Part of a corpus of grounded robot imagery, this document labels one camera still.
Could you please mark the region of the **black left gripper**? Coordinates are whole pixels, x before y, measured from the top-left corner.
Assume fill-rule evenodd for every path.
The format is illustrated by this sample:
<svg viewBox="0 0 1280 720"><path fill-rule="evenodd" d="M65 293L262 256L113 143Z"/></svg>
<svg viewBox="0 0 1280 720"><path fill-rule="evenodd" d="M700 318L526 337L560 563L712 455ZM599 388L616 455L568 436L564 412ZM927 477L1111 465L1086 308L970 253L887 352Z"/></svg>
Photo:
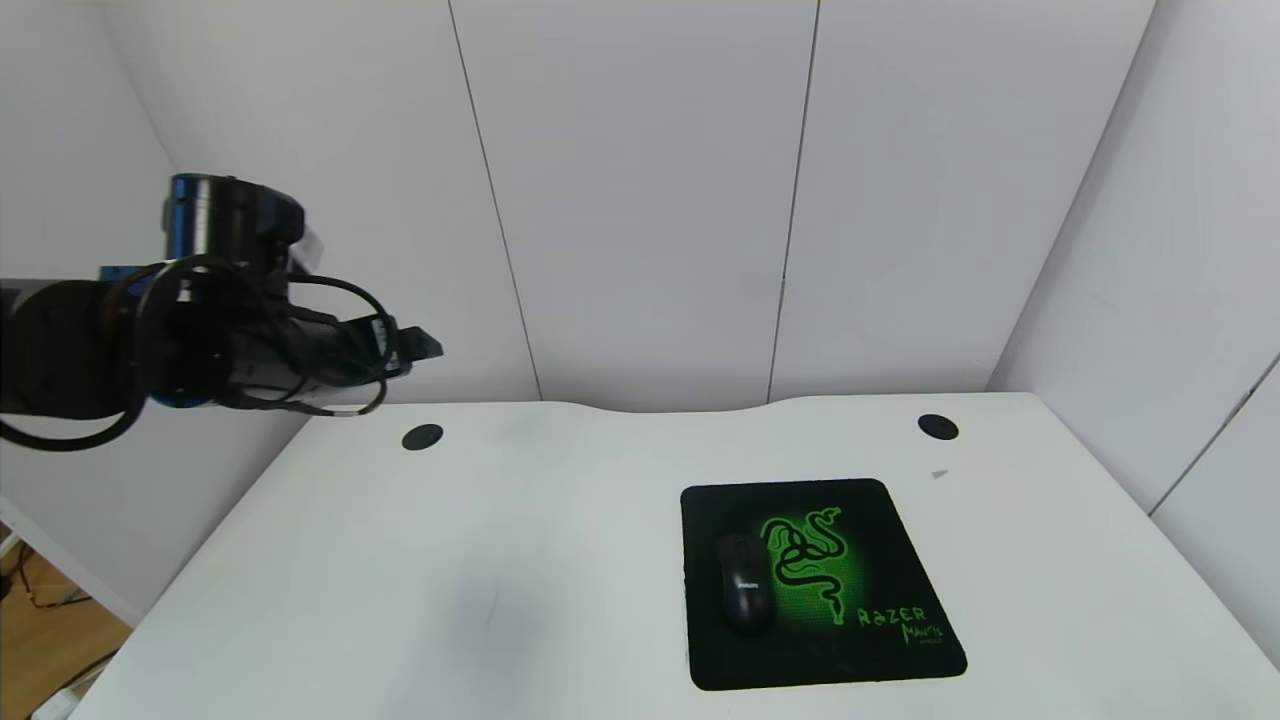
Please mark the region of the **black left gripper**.
<svg viewBox="0 0 1280 720"><path fill-rule="evenodd" d="M292 313L289 323L303 370L332 388L389 380L404 373L402 363L444 355L442 343L421 327L399 329L378 314L342 322L324 313Z"/></svg>

